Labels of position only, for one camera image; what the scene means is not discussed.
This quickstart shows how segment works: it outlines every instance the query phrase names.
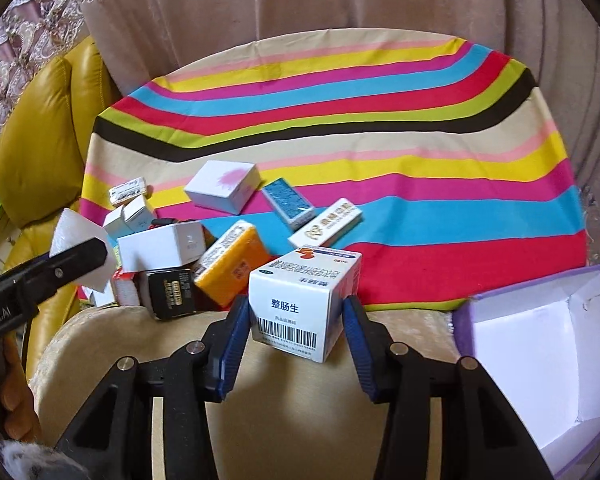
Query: yellow leather sofa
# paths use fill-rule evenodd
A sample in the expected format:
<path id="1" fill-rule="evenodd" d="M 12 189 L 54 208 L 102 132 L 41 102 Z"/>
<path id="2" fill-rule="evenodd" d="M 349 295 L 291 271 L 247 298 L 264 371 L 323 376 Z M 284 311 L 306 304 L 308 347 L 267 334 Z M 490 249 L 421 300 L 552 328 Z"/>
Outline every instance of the yellow leather sofa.
<path id="1" fill-rule="evenodd" d="M 25 88 L 0 134 L 0 202 L 22 230 L 4 270 L 46 253 L 62 209 L 77 210 L 93 121 L 118 97 L 91 37 L 53 58 Z M 40 305 L 25 333 L 27 378 L 78 310 L 73 285 Z"/>

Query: metal bolt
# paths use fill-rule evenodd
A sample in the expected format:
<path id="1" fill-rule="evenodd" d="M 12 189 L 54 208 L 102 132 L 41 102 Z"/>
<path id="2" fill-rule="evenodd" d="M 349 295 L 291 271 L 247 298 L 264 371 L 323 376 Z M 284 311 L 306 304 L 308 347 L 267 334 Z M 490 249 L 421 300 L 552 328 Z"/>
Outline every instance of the metal bolt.
<path id="1" fill-rule="evenodd" d="M 475 370 L 478 367 L 478 361 L 473 357 L 463 357 L 460 360 L 460 364 L 465 370 Z"/>
<path id="2" fill-rule="evenodd" d="M 395 342 L 391 343 L 389 346 L 389 350 L 393 355 L 407 355 L 409 352 L 409 347 L 405 345 L 405 343 Z"/>
<path id="3" fill-rule="evenodd" d="M 191 355 L 199 354 L 205 349 L 205 344 L 202 341 L 192 341 L 187 345 L 187 352 Z"/>
<path id="4" fill-rule="evenodd" d="M 123 372 L 131 370 L 135 365 L 136 362 L 131 357 L 121 357 L 117 362 L 118 370 L 122 370 Z"/>

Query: table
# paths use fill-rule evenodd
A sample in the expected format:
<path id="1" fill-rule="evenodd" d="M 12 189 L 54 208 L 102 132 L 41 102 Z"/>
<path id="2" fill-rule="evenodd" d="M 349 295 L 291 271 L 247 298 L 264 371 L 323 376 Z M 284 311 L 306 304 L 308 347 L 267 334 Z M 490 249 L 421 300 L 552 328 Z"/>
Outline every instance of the table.
<path id="1" fill-rule="evenodd" d="M 210 158 L 256 162 L 320 210 L 340 197 L 364 221 L 335 245 L 363 254 L 369 310 L 449 310 L 464 298 L 586 264 L 566 151 L 525 66 L 441 34 L 302 32 L 238 46 L 142 86 L 94 125 L 80 212 L 137 176 L 158 216 L 235 216 L 182 187 Z M 240 218 L 272 254 L 290 232 L 257 192 Z"/>

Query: black stripe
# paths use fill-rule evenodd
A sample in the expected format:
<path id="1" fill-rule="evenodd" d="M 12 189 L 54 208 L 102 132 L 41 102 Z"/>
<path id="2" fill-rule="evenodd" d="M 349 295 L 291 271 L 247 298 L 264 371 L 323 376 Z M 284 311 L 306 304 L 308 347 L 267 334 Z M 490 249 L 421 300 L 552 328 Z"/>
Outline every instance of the black stripe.
<path id="1" fill-rule="evenodd" d="M 285 130 L 224 140 L 200 148 L 181 148 L 152 139 L 128 128 L 118 126 L 102 117 L 97 117 L 93 131 L 113 144 L 123 146 L 138 153 L 170 162 L 185 162 L 201 156 L 215 155 L 245 146 L 264 144 L 272 140 L 299 139 L 302 137 L 326 136 L 333 134 L 355 134 L 360 132 L 448 132 L 468 134 L 480 132 L 501 123 L 515 112 L 529 97 L 536 81 L 527 68 L 507 92 L 491 107 L 471 117 L 448 121 L 378 121 L 339 124 L 316 124 L 296 126 Z"/>

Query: orange box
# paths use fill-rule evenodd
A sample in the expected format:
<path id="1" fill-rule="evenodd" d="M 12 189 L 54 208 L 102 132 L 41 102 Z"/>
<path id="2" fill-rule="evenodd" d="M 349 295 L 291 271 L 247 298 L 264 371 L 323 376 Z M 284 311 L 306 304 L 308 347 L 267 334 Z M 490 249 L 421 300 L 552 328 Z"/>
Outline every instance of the orange box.
<path id="1" fill-rule="evenodd" d="M 224 308 L 247 285 L 249 273 L 270 259 L 256 228 L 238 220 L 196 262 L 194 282 Z"/>

